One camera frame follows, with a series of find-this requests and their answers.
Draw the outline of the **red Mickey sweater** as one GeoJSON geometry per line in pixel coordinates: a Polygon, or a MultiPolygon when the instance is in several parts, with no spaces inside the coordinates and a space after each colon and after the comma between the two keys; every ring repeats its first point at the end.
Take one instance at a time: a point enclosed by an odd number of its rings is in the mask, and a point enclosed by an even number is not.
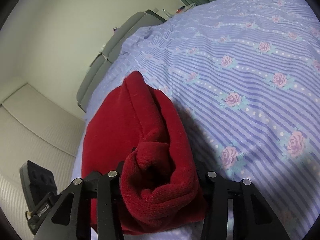
{"type": "Polygon", "coordinates": [[[132,72],[88,123],[81,174],[123,165],[119,205],[125,234],[165,231],[204,219],[203,194],[173,103],[132,72]]]}

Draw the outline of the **purple floral striped bedsheet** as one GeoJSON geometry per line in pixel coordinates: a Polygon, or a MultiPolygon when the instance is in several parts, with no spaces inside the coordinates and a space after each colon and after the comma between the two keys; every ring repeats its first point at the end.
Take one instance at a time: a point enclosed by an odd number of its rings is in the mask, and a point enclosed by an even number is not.
{"type": "Polygon", "coordinates": [[[319,216],[319,20],[306,0],[217,0],[139,28],[89,101],[133,71],[180,112],[193,151],[255,183],[291,239],[319,216]]]}

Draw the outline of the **grey padded headboard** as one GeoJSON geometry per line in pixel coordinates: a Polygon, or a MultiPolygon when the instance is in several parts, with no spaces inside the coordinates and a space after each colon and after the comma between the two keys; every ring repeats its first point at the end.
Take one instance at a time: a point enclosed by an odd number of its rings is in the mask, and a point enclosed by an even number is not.
{"type": "Polygon", "coordinates": [[[89,66],[89,70],[78,89],[76,100],[78,106],[84,112],[87,110],[93,92],[104,78],[112,63],[118,58],[125,40],[141,27],[160,25],[164,22],[166,20],[152,10],[140,11],[132,15],[115,31],[89,66]]]}

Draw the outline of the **clear plastic bottle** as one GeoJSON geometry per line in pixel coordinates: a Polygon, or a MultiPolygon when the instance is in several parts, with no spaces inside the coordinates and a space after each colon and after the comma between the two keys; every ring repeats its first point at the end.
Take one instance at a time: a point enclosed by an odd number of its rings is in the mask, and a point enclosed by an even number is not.
{"type": "Polygon", "coordinates": [[[167,10],[162,9],[163,13],[168,17],[168,18],[172,18],[172,14],[169,13],[167,10]]]}

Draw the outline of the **white bedside table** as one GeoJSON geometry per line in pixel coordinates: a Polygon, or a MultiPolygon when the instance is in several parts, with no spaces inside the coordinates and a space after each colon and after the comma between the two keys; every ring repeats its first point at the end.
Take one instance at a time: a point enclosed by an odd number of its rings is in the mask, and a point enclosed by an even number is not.
{"type": "Polygon", "coordinates": [[[182,6],[182,7],[180,7],[180,8],[175,12],[175,15],[181,14],[181,13],[183,13],[183,12],[186,12],[186,11],[188,11],[188,10],[190,10],[190,9],[193,9],[194,7],[196,7],[196,4],[195,4],[195,3],[192,3],[192,4],[190,4],[190,5],[182,6]]]}

